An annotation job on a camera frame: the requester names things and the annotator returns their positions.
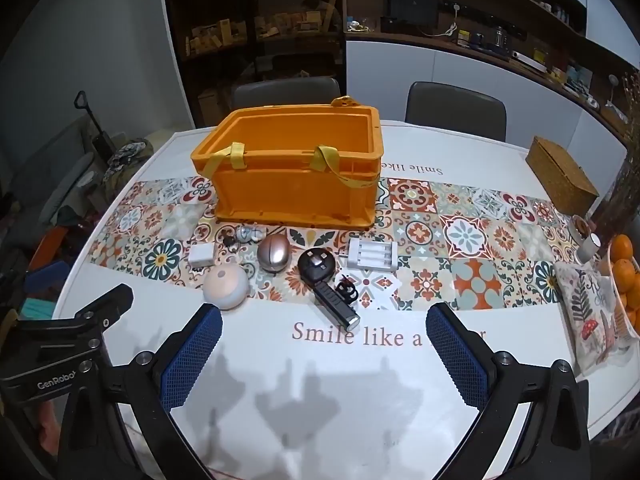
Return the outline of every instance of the bolt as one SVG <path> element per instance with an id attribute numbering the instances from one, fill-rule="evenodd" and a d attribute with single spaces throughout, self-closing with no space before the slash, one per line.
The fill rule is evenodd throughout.
<path id="1" fill-rule="evenodd" d="M 149 351 L 140 352 L 138 355 L 136 355 L 136 362 L 139 365 L 146 365 L 147 363 L 151 362 L 151 359 L 153 358 L 153 356 L 154 356 L 153 352 L 149 352 Z"/>
<path id="2" fill-rule="evenodd" d="M 501 365 L 506 366 L 513 363 L 513 356 L 509 352 L 505 352 L 505 351 L 496 352 L 495 358 Z"/>
<path id="3" fill-rule="evenodd" d="M 571 371 L 571 366 L 564 359 L 558 359 L 558 361 L 556 361 L 556 366 L 558 367 L 558 370 L 560 370 L 561 372 L 566 373 Z"/>
<path id="4" fill-rule="evenodd" d="M 87 361 L 82 361 L 80 363 L 78 370 L 80 370 L 80 372 L 84 374 L 85 372 L 88 372 L 89 370 L 91 370 L 91 366 L 92 366 L 91 359 L 88 359 Z"/>

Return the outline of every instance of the gray chair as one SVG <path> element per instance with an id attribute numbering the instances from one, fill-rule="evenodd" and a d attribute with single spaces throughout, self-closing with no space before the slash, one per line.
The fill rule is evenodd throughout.
<path id="1" fill-rule="evenodd" d="M 2 248 L 34 250 L 76 181 L 94 161 L 90 139 L 95 127 L 89 116 L 75 120 L 31 155 L 16 171 L 8 191 L 21 210 Z"/>
<path id="2" fill-rule="evenodd" d="M 294 77 L 249 83 L 233 88 L 231 107 L 331 104 L 340 97 L 340 86 L 331 77 Z"/>
<path id="3" fill-rule="evenodd" d="M 409 89 L 404 121 L 504 142 L 507 111 L 502 101 L 452 85 L 417 81 Z"/>

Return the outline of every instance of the blue gripper pad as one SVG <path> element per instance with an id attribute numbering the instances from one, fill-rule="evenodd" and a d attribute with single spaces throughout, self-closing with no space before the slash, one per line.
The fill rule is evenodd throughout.
<path id="1" fill-rule="evenodd" d="M 222 314 L 216 307 L 209 307 L 162 372 L 160 402 L 167 413 L 187 400 L 191 388 L 222 335 Z"/>
<path id="2" fill-rule="evenodd" d="M 429 309 L 426 329 L 427 336 L 465 404 L 482 411 L 489 399 L 491 383 L 487 371 L 474 355 L 474 350 L 478 348 L 469 348 L 468 343 L 477 347 L 478 342 L 469 341 L 469 338 L 477 334 L 469 332 L 445 303 L 433 305 Z M 480 339 L 479 343 L 490 352 L 484 341 Z"/>

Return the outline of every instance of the orange plastic crate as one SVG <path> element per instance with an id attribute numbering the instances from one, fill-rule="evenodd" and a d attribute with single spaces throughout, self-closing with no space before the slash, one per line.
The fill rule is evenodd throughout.
<path id="1" fill-rule="evenodd" d="M 378 111 L 340 98 L 236 110 L 191 160 L 216 188 L 220 219 L 366 228 L 374 221 L 382 153 Z"/>

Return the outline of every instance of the white power cord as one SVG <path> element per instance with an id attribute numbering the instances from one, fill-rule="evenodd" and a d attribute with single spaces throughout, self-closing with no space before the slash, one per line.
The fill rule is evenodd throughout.
<path id="1" fill-rule="evenodd" d="M 458 11 L 460 10 L 460 6 L 458 4 L 453 4 L 453 10 L 455 10 L 456 15 L 453 18 L 453 23 L 451 23 L 451 25 L 449 25 L 449 28 L 446 30 L 446 32 L 443 32 L 442 34 L 425 34 L 420 27 L 418 27 L 418 30 L 420 30 L 420 33 L 423 36 L 427 36 L 428 38 L 438 38 L 440 36 L 453 36 L 453 33 L 458 30 L 458 26 L 456 25 L 456 19 L 458 18 Z"/>

